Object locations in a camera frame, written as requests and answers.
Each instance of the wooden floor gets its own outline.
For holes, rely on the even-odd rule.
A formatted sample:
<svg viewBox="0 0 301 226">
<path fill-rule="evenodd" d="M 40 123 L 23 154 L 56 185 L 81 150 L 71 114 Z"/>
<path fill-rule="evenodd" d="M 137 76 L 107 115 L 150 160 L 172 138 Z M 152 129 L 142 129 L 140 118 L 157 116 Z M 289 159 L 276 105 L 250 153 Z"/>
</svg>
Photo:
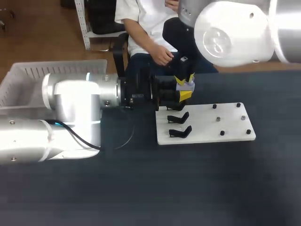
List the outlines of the wooden floor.
<svg viewBox="0 0 301 226">
<path fill-rule="evenodd" d="M 59 0 L 0 0 L 0 8 L 15 11 L 16 20 L 0 14 L 7 32 L 0 31 L 0 79 L 13 63 L 107 59 L 108 73 L 116 71 L 111 53 L 86 51 L 76 11 L 60 7 Z M 219 68 L 221 72 L 301 69 L 301 65 L 253 64 Z"/>
</svg>

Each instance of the black chair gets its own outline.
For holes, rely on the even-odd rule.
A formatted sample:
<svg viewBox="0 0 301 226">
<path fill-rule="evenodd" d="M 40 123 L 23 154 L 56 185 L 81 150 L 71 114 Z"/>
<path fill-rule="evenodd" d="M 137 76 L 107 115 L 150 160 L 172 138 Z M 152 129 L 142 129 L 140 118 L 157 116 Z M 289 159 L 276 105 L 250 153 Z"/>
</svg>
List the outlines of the black chair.
<svg viewBox="0 0 301 226">
<path fill-rule="evenodd" d="M 0 13 L 2 13 L 2 12 L 8 12 L 9 15 L 10 15 L 10 17 L 11 17 L 12 19 L 15 19 L 15 17 L 16 17 L 15 13 L 14 13 L 12 10 L 10 10 L 10 9 L 7 9 L 7 8 L 0 8 Z M 1 20 L 1 19 L 0 19 L 0 27 L 1 27 L 1 29 L 2 29 L 4 32 L 6 31 L 6 24 L 5 24 L 4 21 Z"/>
<path fill-rule="evenodd" d="M 115 61 L 115 66 L 117 69 L 117 74 L 119 77 L 125 77 L 125 68 L 124 68 L 124 59 L 123 59 L 123 51 L 124 51 L 124 45 L 128 41 L 128 33 L 121 34 L 115 41 L 113 46 L 113 57 Z M 127 61 L 130 61 L 131 56 L 129 55 L 127 51 Z"/>
</svg>

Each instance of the person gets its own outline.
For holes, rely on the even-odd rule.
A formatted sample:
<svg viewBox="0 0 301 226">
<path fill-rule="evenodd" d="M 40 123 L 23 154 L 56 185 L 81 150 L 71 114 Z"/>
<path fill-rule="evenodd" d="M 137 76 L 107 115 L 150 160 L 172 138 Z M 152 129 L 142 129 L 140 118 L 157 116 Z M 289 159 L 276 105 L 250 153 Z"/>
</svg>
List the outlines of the person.
<svg viewBox="0 0 301 226">
<path fill-rule="evenodd" d="M 166 75 L 166 65 L 177 50 L 163 37 L 164 22 L 178 17 L 179 0 L 117 0 L 115 22 L 125 25 L 129 34 L 128 52 L 131 56 L 126 76 L 139 73 L 149 66 L 152 74 Z M 203 59 L 197 73 L 215 73 L 214 66 Z"/>
</svg>

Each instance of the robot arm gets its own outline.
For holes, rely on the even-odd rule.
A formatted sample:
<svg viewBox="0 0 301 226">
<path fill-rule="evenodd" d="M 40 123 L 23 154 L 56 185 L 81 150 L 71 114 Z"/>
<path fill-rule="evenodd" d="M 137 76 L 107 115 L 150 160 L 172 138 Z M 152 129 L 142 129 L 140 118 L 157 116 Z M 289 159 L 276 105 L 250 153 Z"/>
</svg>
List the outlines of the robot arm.
<svg viewBox="0 0 301 226">
<path fill-rule="evenodd" d="M 301 63 L 299 0 L 180 0 L 163 37 L 194 59 L 234 67 L 278 60 Z"/>
</svg>

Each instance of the black cloth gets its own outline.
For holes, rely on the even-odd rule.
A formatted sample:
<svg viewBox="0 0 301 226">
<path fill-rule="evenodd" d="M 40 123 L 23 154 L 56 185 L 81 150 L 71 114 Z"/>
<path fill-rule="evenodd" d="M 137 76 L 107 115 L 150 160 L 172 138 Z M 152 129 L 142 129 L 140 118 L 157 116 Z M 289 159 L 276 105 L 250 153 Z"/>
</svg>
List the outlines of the black cloth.
<svg viewBox="0 0 301 226">
<path fill-rule="evenodd" d="M 104 111 L 102 154 L 0 167 L 2 224 L 301 225 L 301 71 L 195 81 L 191 104 L 244 103 L 257 139 L 159 146 L 152 106 Z"/>
</svg>

